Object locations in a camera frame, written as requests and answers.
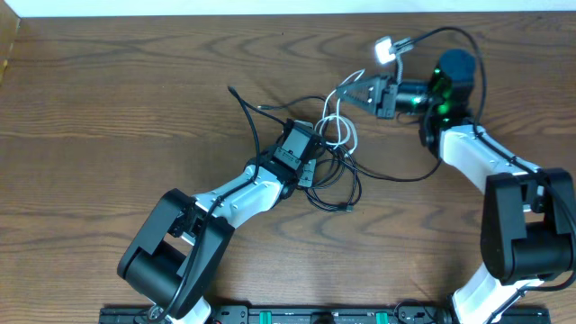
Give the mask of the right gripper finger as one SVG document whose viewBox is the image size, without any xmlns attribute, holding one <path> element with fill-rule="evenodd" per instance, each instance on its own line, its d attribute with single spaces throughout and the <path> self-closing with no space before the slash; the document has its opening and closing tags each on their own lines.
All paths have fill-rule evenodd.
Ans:
<svg viewBox="0 0 576 324">
<path fill-rule="evenodd" d="M 355 105 L 372 115 L 379 114 L 380 102 L 370 95 L 358 97 L 351 93 L 343 93 L 339 96 L 339 99 L 343 102 Z"/>
<path fill-rule="evenodd" d="M 361 78 L 351 83 L 337 87 L 337 95 L 352 95 L 354 92 L 366 91 L 371 97 L 379 94 L 389 83 L 392 76 L 390 74 L 380 74 Z"/>
</svg>

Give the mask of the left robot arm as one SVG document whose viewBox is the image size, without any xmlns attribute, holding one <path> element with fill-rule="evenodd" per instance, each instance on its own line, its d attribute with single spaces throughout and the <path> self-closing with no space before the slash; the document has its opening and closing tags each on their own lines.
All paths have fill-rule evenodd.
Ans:
<svg viewBox="0 0 576 324">
<path fill-rule="evenodd" d="M 279 142 L 258 151 L 243 172 L 206 193 L 166 192 L 121 257 L 117 274 L 153 302 L 147 322 L 204 323 L 204 294 L 234 231 L 289 198 L 322 137 L 306 121 L 289 120 Z"/>
</svg>

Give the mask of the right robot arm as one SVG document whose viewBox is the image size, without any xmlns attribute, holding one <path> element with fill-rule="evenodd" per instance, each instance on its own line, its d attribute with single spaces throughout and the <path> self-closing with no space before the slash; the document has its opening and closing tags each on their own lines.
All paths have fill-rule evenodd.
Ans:
<svg viewBox="0 0 576 324">
<path fill-rule="evenodd" d="M 450 49 L 428 81 L 372 76 L 337 88 L 337 98 L 379 118 L 419 117 L 420 141 L 483 195 L 479 269 L 450 298 L 441 323 L 501 323 L 528 292 L 575 281 L 575 193 L 571 175 L 512 154 L 468 108 L 476 59 Z"/>
</svg>

